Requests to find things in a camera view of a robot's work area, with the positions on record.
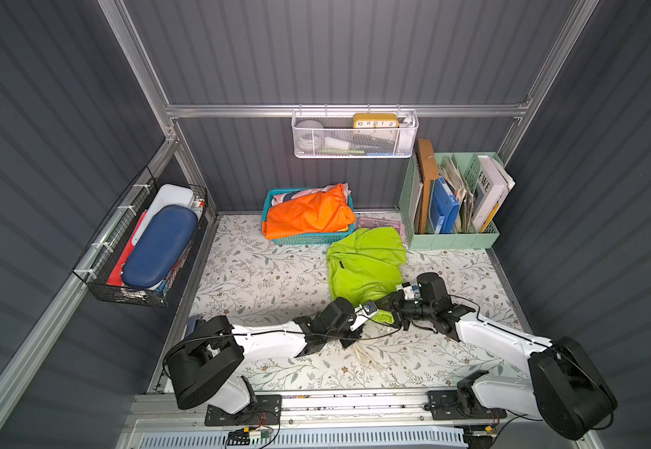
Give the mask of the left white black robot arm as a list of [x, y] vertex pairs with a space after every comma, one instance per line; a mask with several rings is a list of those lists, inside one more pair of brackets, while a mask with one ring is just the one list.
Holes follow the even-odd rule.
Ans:
[[339, 297], [314, 318], [301, 316], [282, 325], [239, 326], [224, 315], [198, 320], [163, 359], [177, 406], [190, 410], [208, 404], [229, 415], [252, 408], [256, 396], [239, 372], [242, 364], [315, 355], [333, 340], [347, 347], [360, 339], [361, 327], [376, 312], [371, 301], [356, 307]]

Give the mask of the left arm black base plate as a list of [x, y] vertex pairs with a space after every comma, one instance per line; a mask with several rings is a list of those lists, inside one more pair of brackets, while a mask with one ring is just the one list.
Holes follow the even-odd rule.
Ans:
[[208, 428], [258, 427], [263, 423], [267, 426], [278, 426], [281, 414], [281, 395], [256, 395], [256, 404], [247, 406], [235, 415], [230, 415], [230, 413], [209, 405], [204, 425]]

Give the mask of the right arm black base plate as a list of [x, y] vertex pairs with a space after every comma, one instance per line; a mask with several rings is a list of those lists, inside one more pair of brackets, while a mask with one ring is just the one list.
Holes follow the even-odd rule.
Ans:
[[507, 417], [507, 411], [499, 408], [486, 408], [473, 393], [461, 390], [430, 390], [424, 410], [430, 412], [434, 420], [487, 420], [498, 423]]

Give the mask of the lime green shorts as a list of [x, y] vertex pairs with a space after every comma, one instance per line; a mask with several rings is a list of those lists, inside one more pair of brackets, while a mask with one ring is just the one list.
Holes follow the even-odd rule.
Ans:
[[327, 249], [331, 299], [347, 299], [355, 308], [378, 301], [403, 283], [407, 252], [392, 227], [358, 229]]

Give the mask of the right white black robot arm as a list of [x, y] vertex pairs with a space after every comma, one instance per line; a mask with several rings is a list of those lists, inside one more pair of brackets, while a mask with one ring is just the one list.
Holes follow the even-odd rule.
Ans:
[[462, 413], [507, 411], [541, 420], [572, 441], [614, 422], [615, 394], [576, 340], [552, 340], [499, 324], [474, 301], [450, 294], [434, 272], [398, 286], [375, 304], [392, 315], [399, 329], [427, 321], [435, 333], [481, 348], [522, 372], [508, 377], [477, 370], [462, 379], [456, 393]]

